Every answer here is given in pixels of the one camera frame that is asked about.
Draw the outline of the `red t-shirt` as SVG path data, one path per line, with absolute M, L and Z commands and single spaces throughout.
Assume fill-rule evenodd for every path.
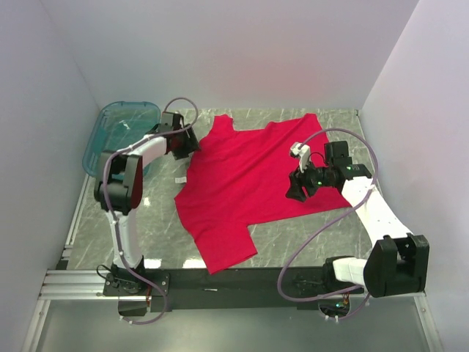
M 237 265 L 257 250 L 248 226 L 349 207 L 334 188 L 306 202 L 286 197 L 289 173 L 298 167 L 290 148 L 321 130 L 315 114 L 237 131 L 227 115 L 215 117 L 191 158 L 187 182 L 174 198 L 210 274 Z

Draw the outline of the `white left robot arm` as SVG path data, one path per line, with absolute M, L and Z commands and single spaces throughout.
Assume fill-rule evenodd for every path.
M 179 112 L 164 111 L 160 122 L 138 141 L 119 150 L 100 154 L 94 189 L 95 200 L 105 211 L 113 236 L 113 266 L 127 270 L 120 285 L 127 293 L 141 293 L 146 284 L 144 256 L 137 243 L 136 211 L 141 204 L 144 169 L 153 161 L 171 154 L 187 158 L 200 149 L 192 124 Z

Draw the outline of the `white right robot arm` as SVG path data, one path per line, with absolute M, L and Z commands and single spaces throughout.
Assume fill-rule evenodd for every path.
M 372 251 L 367 259 L 328 258 L 322 267 L 322 286 L 337 293 L 359 285 L 374 298 L 424 291 L 428 240 L 412 234 L 398 220 L 373 183 L 371 172 L 365 165 L 353 163 L 346 141 L 328 142 L 324 149 L 324 166 L 315 166 L 309 146 L 299 142 L 291 146 L 290 154 L 299 160 L 299 166 L 289 174 L 287 197 L 305 202 L 321 188 L 336 189 L 354 208 Z

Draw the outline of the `teal transparent plastic bin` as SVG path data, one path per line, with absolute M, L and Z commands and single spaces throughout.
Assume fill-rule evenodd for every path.
M 141 139 L 160 122 L 160 109 L 154 103 L 117 101 L 99 113 L 87 143 L 82 167 L 96 176 L 99 156 L 104 150 L 119 150 Z

